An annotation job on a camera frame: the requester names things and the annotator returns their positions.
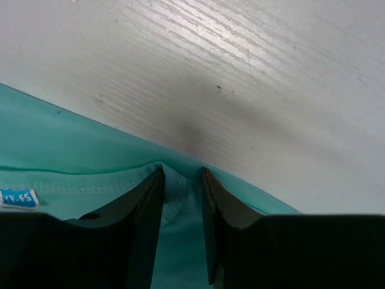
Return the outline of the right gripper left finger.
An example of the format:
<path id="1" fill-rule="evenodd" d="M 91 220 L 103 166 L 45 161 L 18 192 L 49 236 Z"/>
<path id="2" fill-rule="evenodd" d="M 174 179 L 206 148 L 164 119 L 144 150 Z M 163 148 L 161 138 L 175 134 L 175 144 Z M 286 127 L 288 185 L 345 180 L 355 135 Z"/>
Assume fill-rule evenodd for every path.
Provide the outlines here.
<path id="1" fill-rule="evenodd" d="M 83 269 L 97 288 L 150 288 L 164 204 L 165 175 L 156 169 L 136 187 L 106 205 L 67 222 L 79 230 L 73 241 Z"/>

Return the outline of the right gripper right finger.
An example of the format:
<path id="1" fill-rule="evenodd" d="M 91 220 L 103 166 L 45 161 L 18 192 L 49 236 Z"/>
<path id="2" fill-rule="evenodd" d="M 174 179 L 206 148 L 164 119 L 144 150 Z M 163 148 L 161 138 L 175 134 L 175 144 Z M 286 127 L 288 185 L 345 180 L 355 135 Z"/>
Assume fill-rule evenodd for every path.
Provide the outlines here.
<path id="1" fill-rule="evenodd" d="M 250 288 L 255 253 L 253 226 L 263 217 L 229 192 L 207 167 L 202 168 L 202 213 L 209 284 Z"/>

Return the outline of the teal green t-shirt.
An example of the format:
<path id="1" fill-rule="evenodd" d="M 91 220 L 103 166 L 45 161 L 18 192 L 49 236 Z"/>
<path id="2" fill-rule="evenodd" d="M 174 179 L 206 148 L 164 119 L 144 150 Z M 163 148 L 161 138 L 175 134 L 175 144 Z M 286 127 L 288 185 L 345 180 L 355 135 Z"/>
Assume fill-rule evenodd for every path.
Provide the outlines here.
<path id="1" fill-rule="evenodd" d="M 156 169 L 164 204 L 150 288 L 208 288 L 203 163 L 1 87 L 1 287 L 97 288 L 69 219 Z"/>

